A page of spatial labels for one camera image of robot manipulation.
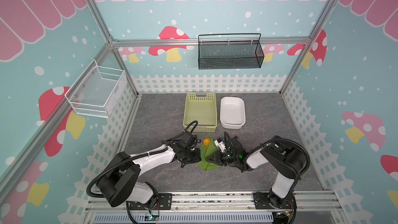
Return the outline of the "orange plastic spoon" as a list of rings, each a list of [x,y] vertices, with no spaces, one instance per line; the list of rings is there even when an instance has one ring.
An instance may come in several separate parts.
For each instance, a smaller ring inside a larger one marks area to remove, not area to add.
[[[210,145],[210,139],[206,138],[203,140],[203,144],[208,147]]]

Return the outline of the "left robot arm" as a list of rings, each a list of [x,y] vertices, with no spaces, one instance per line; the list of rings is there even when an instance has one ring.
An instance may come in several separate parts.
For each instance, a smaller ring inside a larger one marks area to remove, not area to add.
[[[160,206],[161,195],[148,182],[138,183],[138,178],[163,164],[174,161],[184,168],[188,164],[196,164],[201,159],[201,150],[197,144],[201,141],[193,133],[198,125],[195,120],[188,124],[184,131],[166,141],[156,149],[136,155],[128,155],[122,151],[115,155],[108,166],[86,188],[91,198],[104,198],[111,207],[126,203],[129,207],[137,203],[151,210]]]

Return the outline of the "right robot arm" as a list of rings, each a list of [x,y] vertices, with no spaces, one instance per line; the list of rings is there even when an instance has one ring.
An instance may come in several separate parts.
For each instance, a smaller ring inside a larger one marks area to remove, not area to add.
[[[206,161],[218,166],[231,166],[241,172],[252,171],[264,164],[271,164],[277,171],[277,176],[271,189],[266,195],[255,194],[256,208],[271,207],[281,209],[287,202],[292,207],[294,188],[301,176],[311,164],[307,150],[299,143],[274,136],[247,152],[238,141],[238,137],[231,138],[227,132],[224,138],[214,141],[217,150],[206,157]]]

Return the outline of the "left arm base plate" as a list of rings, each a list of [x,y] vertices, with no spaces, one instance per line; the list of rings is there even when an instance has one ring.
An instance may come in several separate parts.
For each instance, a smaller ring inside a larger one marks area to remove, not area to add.
[[[129,202],[130,210],[170,210],[172,204],[172,194],[155,194],[146,203],[138,201]]]

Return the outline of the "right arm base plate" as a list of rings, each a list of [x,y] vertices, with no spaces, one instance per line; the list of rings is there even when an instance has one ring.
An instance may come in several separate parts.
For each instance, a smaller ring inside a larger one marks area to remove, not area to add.
[[[288,209],[293,210],[292,192],[289,192],[285,198],[280,198],[273,192],[255,192],[253,194],[256,209]]]

